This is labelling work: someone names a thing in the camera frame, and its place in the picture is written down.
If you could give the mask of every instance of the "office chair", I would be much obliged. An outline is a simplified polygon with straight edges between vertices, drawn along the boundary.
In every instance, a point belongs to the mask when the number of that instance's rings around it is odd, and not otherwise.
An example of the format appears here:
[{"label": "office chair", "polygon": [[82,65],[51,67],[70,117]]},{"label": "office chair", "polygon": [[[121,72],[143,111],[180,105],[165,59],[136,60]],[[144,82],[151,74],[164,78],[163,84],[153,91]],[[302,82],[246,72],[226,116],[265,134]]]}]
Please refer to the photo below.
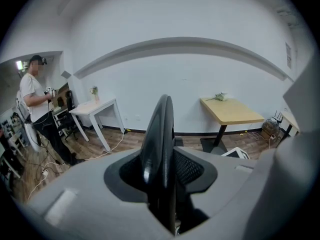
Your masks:
[{"label": "office chair", "polygon": [[76,137],[76,131],[79,130],[72,115],[69,113],[70,110],[73,109],[73,102],[72,102],[72,91],[69,90],[65,93],[65,97],[66,97],[66,106],[67,106],[67,112],[65,116],[63,116],[62,118],[58,119],[57,121],[61,123],[61,125],[57,128],[58,131],[62,130],[62,129],[68,129],[68,134],[65,137],[65,141],[68,142],[67,138],[69,138],[70,135],[73,135],[74,139],[77,140],[78,138]]}]

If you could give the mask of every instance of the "hand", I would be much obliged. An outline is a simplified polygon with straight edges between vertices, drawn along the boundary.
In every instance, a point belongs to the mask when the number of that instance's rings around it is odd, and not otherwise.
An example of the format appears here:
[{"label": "hand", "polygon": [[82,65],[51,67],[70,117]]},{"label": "hand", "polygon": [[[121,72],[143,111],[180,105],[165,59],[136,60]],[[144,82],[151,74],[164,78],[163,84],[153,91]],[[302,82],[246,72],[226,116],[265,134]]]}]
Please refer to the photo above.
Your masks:
[{"label": "hand", "polygon": [[51,92],[47,93],[45,96],[46,96],[47,100],[51,100],[52,99]]}]

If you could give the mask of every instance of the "white t-shirt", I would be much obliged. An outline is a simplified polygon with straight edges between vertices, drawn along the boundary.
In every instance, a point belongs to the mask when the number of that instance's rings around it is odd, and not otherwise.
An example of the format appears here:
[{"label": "white t-shirt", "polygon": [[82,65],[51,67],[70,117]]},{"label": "white t-shirt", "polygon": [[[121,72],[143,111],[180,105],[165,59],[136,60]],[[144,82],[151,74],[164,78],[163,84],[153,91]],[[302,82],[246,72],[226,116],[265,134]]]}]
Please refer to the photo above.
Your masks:
[{"label": "white t-shirt", "polygon": [[[26,73],[21,79],[20,92],[21,92],[22,98],[24,98],[26,95],[29,95],[29,94],[34,94],[36,96],[45,95],[41,84],[33,75],[29,73]],[[30,118],[33,123],[49,112],[47,100],[37,106],[30,106],[27,108],[29,110]]]}]

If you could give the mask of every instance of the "black cap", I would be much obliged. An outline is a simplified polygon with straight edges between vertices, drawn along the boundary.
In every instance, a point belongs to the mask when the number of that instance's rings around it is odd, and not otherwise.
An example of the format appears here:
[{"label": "black cap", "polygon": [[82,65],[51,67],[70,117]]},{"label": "black cap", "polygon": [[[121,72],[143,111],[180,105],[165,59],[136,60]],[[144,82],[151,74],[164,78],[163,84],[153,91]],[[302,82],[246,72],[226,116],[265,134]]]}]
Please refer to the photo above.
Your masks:
[{"label": "black cap", "polygon": [[34,55],[34,56],[32,56],[32,58],[29,60],[29,66],[30,66],[30,63],[31,63],[31,62],[34,62],[34,61],[40,62],[41,65],[47,64],[47,62],[46,62],[45,60],[46,60],[46,59],[45,59],[45,58],[42,58],[40,55]]}]

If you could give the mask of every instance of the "wooden floor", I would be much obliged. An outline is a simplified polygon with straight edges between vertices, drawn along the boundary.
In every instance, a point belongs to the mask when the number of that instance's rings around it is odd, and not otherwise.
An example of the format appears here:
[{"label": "wooden floor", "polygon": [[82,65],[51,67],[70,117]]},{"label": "wooden floor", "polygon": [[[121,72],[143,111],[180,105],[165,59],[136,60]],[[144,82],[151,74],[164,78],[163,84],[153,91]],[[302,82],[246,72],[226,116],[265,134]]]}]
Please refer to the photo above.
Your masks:
[{"label": "wooden floor", "polygon": [[[102,130],[103,136],[107,140],[109,146],[114,148],[119,141],[121,140],[123,134],[119,130],[103,128]],[[63,142],[67,145],[71,152],[75,152],[76,158],[78,159],[89,159],[96,158],[106,153],[106,149],[102,145],[99,140],[96,132],[94,130],[86,130],[86,135],[89,138],[89,142],[86,142],[82,135],[78,132],[76,133],[76,137],[78,140],[75,140],[72,136],[68,138],[68,142],[65,142],[64,137]],[[122,142],[111,151],[108,156],[111,154],[129,150],[140,148],[145,134],[144,133],[134,133],[128,132],[123,136]],[[200,139],[201,138],[210,138],[210,136],[183,136],[183,144],[185,147],[189,147],[195,150],[203,151]],[[259,140],[254,139],[251,135],[244,133],[240,134],[232,134],[232,135],[224,135],[222,137],[222,141],[225,144],[226,148],[229,150],[239,147],[246,151],[251,159],[258,159],[261,152],[269,148],[269,142],[265,141],[262,137],[259,137]],[[42,137],[42,142],[47,145],[47,139]],[[274,148],[277,143],[271,144],[270,148]],[[22,165],[25,167],[24,173],[21,179],[15,179],[13,182],[13,196],[20,202],[26,203],[28,201],[28,197],[31,191],[35,188],[37,184],[44,178],[42,176],[42,167],[45,166],[48,169],[49,173],[47,178],[34,190],[34,193],[41,190],[45,185],[53,181],[56,177],[61,175],[63,172],[69,169],[69,165],[55,165],[50,162],[54,162],[54,159],[57,159],[61,163],[63,161],[58,156],[58,154],[53,150],[50,144],[48,144],[47,149],[49,153],[47,153],[45,148],[42,148],[42,151],[39,153],[34,152],[34,150],[29,146],[24,148],[22,153],[26,161],[20,159]]]}]

